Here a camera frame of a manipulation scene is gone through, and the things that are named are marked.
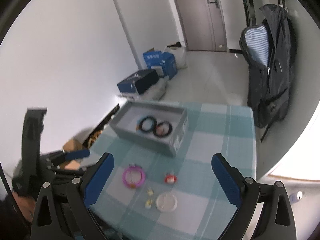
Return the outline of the person's left hand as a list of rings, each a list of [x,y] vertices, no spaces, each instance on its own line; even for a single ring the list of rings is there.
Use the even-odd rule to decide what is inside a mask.
[[[16,203],[20,208],[20,211],[25,220],[31,223],[33,221],[36,206],[36,202],[33,197],[22,197],[19,196],[16,192],[12,192],[12,195],[16,200]]]

